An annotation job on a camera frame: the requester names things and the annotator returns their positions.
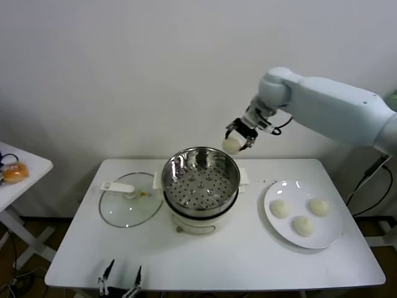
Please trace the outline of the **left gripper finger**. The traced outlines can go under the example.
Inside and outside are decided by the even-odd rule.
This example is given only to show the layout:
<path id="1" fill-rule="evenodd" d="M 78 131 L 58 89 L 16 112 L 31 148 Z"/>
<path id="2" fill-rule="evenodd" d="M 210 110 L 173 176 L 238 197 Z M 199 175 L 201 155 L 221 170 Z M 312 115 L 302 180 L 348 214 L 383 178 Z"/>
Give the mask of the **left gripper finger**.
<path id="1" fill-rule="evenodd" d="M 113 268 L 115 260 L 112 260 L 109 266 L 105 269 L 102 276 L 100 276 L 97 280 L 99 286 L 99 295 L 100 296 L 107 296 L 109 295 L 109 287 L 107 285 L 107 280 L 109 278 L 110 272 Z"/>
<path id="2" fill-rule="evenodd" d="M 134 298 L 140 293 L 140 291 L 141 291 L 141 269 L 142 269 L 142 266 L 139 267 L 133 287 L 130 288 L 126 293 L 124 293 L 123 298 Z"/>

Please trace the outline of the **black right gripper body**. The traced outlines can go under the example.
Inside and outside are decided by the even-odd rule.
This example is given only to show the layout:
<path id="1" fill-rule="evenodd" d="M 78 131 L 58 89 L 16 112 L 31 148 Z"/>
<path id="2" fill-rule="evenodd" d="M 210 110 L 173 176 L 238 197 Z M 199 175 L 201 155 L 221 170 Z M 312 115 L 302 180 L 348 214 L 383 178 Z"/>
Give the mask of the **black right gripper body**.
<path id="1" fill-rule="evenodd" d="M 272 124 L 268 118 L 272 116 L 272 110 L 268 108 L 248 107 L 243 116 L 234 120 L 238 128 L 236 131 L 242 136 L 257 137 L 257 131 L 271 131 Z"/>

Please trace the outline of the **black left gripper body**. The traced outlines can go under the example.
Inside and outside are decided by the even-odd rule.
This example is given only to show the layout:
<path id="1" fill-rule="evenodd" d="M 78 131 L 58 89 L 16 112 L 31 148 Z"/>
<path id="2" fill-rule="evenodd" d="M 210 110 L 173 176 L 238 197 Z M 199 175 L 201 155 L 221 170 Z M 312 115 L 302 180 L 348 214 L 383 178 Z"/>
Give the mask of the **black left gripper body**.
<path id="1" fill-rule="evenodd" d="M 105 292 L 105 297 L 107 298 L 123 298 L 128 292 L 128 289 L 122 289 L 117 287 L 108 287 L 107 292 Z"/>

